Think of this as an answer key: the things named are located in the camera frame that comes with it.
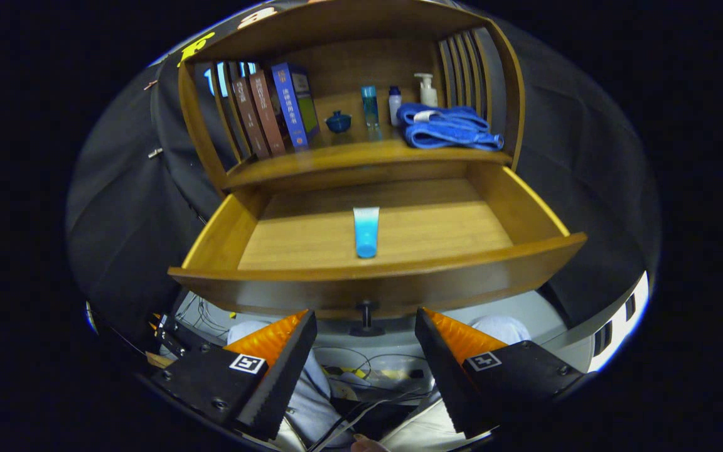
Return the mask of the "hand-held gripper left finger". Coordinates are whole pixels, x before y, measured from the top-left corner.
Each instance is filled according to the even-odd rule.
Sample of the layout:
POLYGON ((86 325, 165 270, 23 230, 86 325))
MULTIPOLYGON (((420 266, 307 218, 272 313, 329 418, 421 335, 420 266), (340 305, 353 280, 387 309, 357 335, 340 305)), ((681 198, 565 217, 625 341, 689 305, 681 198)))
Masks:
POLYGON ((225 347, 187 352, 155 372, 151 387, 210 426, 270 440, 317 334, 306 309, 225 347))

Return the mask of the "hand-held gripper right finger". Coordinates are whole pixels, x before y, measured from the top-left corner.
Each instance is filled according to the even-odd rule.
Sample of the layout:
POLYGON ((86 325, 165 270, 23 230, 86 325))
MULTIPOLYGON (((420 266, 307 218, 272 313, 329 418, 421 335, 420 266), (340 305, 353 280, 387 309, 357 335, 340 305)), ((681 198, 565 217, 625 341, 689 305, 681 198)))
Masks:
POLYGON ((508 345, 424 307, 414 334, 453 427, 466 438, 538 421, 588 383, 586 373, 533 341, 508 345))

